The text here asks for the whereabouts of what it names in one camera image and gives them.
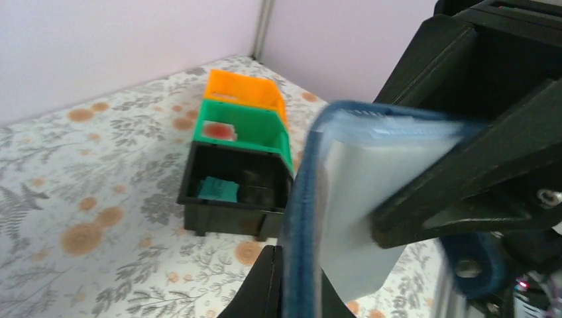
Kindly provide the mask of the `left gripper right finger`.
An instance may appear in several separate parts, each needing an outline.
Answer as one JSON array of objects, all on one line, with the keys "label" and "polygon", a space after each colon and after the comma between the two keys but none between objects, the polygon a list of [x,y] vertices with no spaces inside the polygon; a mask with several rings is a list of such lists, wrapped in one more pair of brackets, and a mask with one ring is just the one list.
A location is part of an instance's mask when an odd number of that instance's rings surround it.
[{"label": "left gripper right finger", "polygon": [[561,20],[460,13],[424,21],[377,101],[479,119],[482,131],[372,212],[383,248],[561,220]]}]

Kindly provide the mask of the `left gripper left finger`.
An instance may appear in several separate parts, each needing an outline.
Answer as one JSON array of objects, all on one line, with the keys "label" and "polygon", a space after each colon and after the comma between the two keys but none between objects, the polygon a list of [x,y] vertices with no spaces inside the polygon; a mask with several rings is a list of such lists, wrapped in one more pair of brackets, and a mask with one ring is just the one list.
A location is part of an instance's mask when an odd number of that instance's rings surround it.
[{"label": "left gripper left finger", "polygon": [[[260,252],[234,298],[218,318],[275,318],[282,316],[283,249],[266,245]],[[324,318],[352,318],[325,274],[321,281],[321,304]]]}]

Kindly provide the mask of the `blue card holder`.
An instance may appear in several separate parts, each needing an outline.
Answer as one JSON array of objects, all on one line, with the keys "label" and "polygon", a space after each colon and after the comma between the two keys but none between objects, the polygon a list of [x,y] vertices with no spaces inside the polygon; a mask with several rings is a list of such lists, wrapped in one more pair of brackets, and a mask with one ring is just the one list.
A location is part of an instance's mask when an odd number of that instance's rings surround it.
[{"label": "blue card holder", "polygon": [[309,130],[285,212],[283,317],[327,317],[379,290],[404,244],[372,240],[370,217],[485,123],[381,103],[330,103]]}]

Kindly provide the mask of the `teal card in black bin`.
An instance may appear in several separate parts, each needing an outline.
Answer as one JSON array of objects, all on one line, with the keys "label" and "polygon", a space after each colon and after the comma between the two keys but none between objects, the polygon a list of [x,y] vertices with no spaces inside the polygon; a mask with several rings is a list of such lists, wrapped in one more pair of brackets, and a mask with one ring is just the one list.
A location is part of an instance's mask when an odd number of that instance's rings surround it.
[{"label": "teal card in black bin", "polygon": [[197,198],[212,201],[238,202],[239,184],[213,177],[206,177],[199,184]]}]

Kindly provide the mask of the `black bin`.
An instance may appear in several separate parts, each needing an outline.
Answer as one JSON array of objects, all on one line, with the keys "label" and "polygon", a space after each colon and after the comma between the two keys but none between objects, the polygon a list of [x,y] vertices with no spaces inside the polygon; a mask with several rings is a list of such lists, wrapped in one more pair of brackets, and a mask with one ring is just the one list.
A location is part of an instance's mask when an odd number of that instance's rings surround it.
[{"label": "black bin", "polygon": [[177,198],[184,228],[201,237],[276,238],[292,184],[292,171],[277,154],[193,142]]}]

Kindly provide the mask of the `green bin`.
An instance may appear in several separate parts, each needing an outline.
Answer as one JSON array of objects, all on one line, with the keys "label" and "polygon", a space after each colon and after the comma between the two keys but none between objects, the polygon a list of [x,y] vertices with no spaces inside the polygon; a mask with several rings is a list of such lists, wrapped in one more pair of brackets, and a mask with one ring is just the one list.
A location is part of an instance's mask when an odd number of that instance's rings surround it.
[{"label": "green bin", "polygon": [[[209,136],[205,132],[207,123],[233,126],[236,139],[225,140]],[[294,172],[290,137],[286,126],[274,111],[204,99],[193,140],[278,154],[289,171]]]}]

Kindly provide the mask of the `floral table mat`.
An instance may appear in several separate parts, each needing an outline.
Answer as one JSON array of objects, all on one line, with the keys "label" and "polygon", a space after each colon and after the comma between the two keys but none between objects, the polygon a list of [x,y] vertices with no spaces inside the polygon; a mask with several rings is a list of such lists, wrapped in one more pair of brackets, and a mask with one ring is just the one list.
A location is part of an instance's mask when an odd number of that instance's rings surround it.
[{"label": "floral table mat", "polygon": [[267,78],[292,158],[324,101],[245,56],[1,129],[2,317],[217,317],[262,243],[176,203],[212,69]]}]

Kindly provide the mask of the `far orange bin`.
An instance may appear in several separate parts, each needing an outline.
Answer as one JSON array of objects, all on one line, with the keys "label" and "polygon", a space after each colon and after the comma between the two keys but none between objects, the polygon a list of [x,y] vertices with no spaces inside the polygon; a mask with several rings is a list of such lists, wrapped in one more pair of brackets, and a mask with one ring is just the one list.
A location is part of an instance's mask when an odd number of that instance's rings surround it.
[{"label": "far orange bin", "polygon": [[274,111],[288,126],[285,100],[271,79],[213,69],[209,72],[203,98]]}]

